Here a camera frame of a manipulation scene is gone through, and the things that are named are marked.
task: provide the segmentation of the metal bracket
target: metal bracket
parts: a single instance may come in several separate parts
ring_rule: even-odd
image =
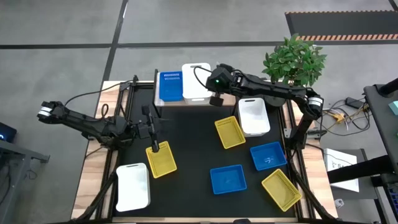
[[[292,132],[291,128],[284,128],[285,138],[290,138],[290,133]],[[319,133],[319,128],[309,129],[307,131],[307,139],[318,139],[321,137],[321,133]]]

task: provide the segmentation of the yellow tray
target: yellow tray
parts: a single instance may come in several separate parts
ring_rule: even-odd
[[[284,212],[301,199],[299,190],[280,169],[275,170],[261,184]]]
[[[246,142],[242,129],[239,127],[235,116],[230,116],[214,123],[216,124],[218,135],[220,136],[225,149],[229,149]]]
[[[153,152],[152,147],[148,147],[146,153],[154,178],[162,177],[177,170],[169,142],[159,143],[158,152]]]

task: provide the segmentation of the desk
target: desk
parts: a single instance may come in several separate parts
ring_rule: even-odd
[[[103,88],[107,88],[117,82],[104,82]],[[116,101],[118,98],[119,87],[116,86],[110,90],[106,90],[101,93],[99,97],[99,103],[96,110],[96,117],[101,117],[100,111],[102,104],[107,103],[109,105],[108,114],[113,114],[116,107]],[[301,112],[297,105],[293,103],[294,115],[296,122],[301,119]],[[284,110],[286,124],[290,126],[289,114],[287,110]],[[319,145],[318,141],[311,140],[311,144]],[[87,154],[99,148],[99,144],[96,141],[90,141],[87,148]],[[326,210],[337,217],[337,212],[331,193],[328,177],[326,174],[325,165],[323,163],[322,152],[319,149],[307,146],[303,151],[303,157],[305,161],[305,167],[307,170],[307,177],[310,188],[315,194],[320,203],[326,208]],[[113,159],[116,159],[116,154],[113,152]],[[92,154],[85,160],[83,165],[80,183],[76,194],[75,204],[72,210],[72,218],[79,217],[95,198],[96,194],[100,190],[101,179],[103,176],[104,164],[106,160],[106,149],[101,149],[98,152]],[[103,206],[103,217],[106,216],[109,206],[110,190],[105,196]],[[303,208],[303,216],[308,217],[308,211],[306,211],[306,201],[301,199],[300,203]],[[124,218],[113,218],[114,222],[232,222],[236,218],[136,218],[136,217],[124,217]],[[295,222],[296,218],[252,218],[253,222]]]

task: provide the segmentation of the green leaves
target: green leaves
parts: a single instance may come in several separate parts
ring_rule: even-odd
[[[290,85],[312,86],[321,75],[326,55],[320,54],[322,47],[313,42],[304,42],[294,34],[290,39],[284,37],[282,45],[275,46],[274,52],[266,53],[263,61],[266,67],[262,73],[270,76],[271,81]]]

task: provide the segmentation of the gray floor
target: gray floor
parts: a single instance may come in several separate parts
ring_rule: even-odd
[[[111,43],[121,0],[0,0],[1,44]],[[188,42],[281,40],[289,35],[285,11],[391,10],[388,0],[130,0],[119,42]],[[155,68],[178,70],[183,63],[229,63],[262,75],[265,52],[273,47],[185,49],[117,49],[110,80],[153,79]],[[396,78],[398,45],[336,45],[314,89],[326,105],[363,87]],[[73,95],[98,90],[109,49],[0,50],[0,121],[18,129],[16,144],[51,154],[44,166],[33,164],[36,180],[27,180],[14,223],[48,223],[69,219],[87,141],[64,126],[42,124],[35,117],[44,100],[65,102]],[[97,95],[70,107],[93,114]],[[331,119],[324,120],[330,125]],[[347,133],[343,125],[333,129]],[[374,121],[371,129],[350,137],[327,134],[322,147],[365,148],[369,158],[384,155]],[[347,221],[379,217],[373,201],[347,201],[338,210]]]

